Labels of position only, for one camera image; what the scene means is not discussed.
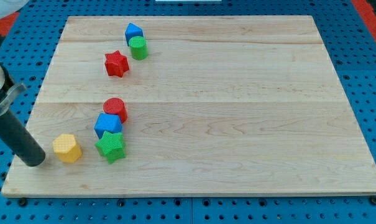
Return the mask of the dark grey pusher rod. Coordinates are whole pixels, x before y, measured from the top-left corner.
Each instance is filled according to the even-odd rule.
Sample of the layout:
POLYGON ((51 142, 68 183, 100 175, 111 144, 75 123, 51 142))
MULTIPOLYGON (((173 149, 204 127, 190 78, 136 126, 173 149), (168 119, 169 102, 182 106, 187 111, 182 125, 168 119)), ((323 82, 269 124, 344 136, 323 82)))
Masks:
POLYGON ((45 151, 11 110, 0 116, 0 139, 29 167, 45 160, 45 151))

